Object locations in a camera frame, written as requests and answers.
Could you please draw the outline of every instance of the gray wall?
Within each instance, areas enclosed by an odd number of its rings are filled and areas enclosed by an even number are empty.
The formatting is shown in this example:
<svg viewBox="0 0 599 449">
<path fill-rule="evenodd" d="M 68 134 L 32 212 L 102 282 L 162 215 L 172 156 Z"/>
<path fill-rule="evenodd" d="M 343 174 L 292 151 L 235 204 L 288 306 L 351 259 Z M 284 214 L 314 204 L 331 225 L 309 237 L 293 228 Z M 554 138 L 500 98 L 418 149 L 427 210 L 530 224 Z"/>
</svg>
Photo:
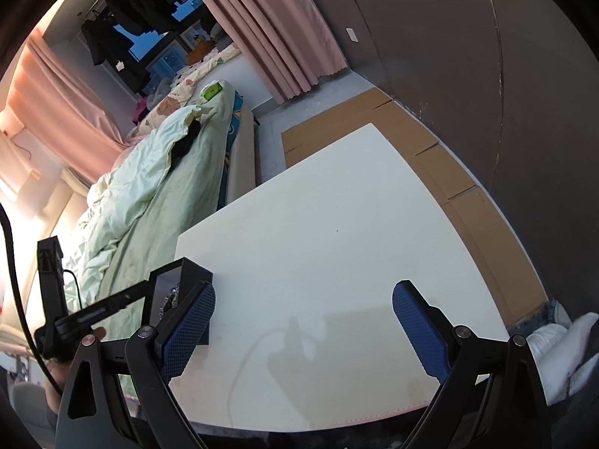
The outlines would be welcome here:
<svg viewBox="0 0 599 449">
<path fill-rule="evenodd" d="M 574 316 L 599 311 L 599 64 L 559 7 L 315 2 L 352 69 L 408 107 L 490 192 L 548 293 Z"/>
</svg>

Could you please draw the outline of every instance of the white table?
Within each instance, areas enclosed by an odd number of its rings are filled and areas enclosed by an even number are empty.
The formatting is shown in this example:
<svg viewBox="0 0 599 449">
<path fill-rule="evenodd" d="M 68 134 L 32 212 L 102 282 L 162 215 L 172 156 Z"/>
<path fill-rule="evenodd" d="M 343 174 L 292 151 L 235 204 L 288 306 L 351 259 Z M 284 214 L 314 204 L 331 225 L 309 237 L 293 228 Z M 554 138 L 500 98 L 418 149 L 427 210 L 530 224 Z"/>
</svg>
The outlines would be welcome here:
<svg viewBox="0 0 599 449">
<path fill-rule="evenodd" d="M 412 280 L 453 324 L 507 339 L 453 226 L 373 125 L 179 237 L 214 272 L 210 345 L 171 389 L 192 421 L 237 429 L 347 426 L 426 405 L 426 375 L 391 308 Z"/>
</svg>

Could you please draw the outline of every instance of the light green duvet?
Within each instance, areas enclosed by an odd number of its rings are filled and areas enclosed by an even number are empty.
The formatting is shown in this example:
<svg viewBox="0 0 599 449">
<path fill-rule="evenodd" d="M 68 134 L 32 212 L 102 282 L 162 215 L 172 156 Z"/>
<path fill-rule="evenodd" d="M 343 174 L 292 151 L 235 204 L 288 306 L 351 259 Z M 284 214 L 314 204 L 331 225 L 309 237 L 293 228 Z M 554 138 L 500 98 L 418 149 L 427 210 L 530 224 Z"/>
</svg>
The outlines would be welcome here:
<svg viewBox="0 0 599 449">
<path fill-rule="evenodd" d="M 223 91 L 208 103 L 170 115 L 119 168 L 92 186 L 89 209 L 71 235 L 64 261 L 79 280 L 84 306 L 172 261 L 179 234 L 216 211 L 235 97 L 229 83 L 221 85 Z M 171 150 L 194 119 L 201 123 L 200 134 L 171 171 Z M 69 309 L 78 310 L 74 282 L 66 284 L 65 296 Z M 127 326 L 124 319 L 119 323 L 120 316 L 110 318 L 104 324 L 109 336 L 131 335 L 140 309 L 141 304 L 135 315 L 127 312 Z"/>
</svg>

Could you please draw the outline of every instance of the hand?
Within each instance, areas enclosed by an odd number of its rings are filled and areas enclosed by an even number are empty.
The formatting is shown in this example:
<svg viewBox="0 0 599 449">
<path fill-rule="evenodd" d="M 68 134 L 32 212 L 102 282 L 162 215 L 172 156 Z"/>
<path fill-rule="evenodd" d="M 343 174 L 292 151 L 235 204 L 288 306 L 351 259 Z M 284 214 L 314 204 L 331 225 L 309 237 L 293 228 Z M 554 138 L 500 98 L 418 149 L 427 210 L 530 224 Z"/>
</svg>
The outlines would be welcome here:
<svg viewBox="0 0 599 449">
<path fill-rule="evenodd" d="M 106 336 L 106 329 L 103 327 L 98 327 L 94 329 L 94 334 L 98 337 L 98 339 L 103 339 Z M 50 374 L 58 383 L 58 386 L 62 389 L 65 388 L 65 384 L 67 384 L 67 378 L 69 376 L 69 371 L 71 370 L 71 361 L 67 361 L 66 363 L 52 363 L 51 366 L 48 366 L 50 370 Z M 61 396 L 56 392 L 54 387 L 50 385 L 50 382 L 46 380 L 44 384 L 44 389 L 46 390 L 46 402 L 48 403 L 48 407 L 55 413 L 58 414 L 58 409 L 61 406 Z"/>
</svg>

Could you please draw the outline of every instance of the screw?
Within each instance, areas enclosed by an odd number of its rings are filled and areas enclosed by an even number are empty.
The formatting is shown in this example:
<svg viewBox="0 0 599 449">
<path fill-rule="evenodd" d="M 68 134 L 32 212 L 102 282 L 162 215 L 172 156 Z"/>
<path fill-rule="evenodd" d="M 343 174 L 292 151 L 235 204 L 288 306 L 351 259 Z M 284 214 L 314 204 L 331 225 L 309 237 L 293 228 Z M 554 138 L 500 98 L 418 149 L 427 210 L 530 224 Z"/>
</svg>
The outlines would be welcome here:
<svg viewBox="0 0 599 449">
<path fill-rule="evenodd" d="M 154 328 L 152 326 L 141 326 L 139 331 L 137 331 L 137 335 L 142 339 L 145 337 L 150 337 L 154 332 Z"/>
<path fill-rule="evenodd" d="M 94 336 L 93 334 L 88 334 L 81 340 L 81 344 L 83 344 L 84 346 L 91 346 L 92 344 L 94 344 L 95 341 L 96 336 Z"/>
<path fill-rule="evenodd" d="M 524 336 L 521 336 L 520 334 L 516 334 L 512 340 L 514 341 L 514 344 L 516 344 L 516 346 L 526 346 L 526 338 Z"/>
<path fill-rule="evenodd" d="M 457 326 L 455 328 L 455 333 L 457 334 L 457 337 L 466 339 L 467 337 L 470 337 L 470 335 L 472 334 L 472 331 L 470 329 L 468 329 L 466 326 Z"/>
</svg>

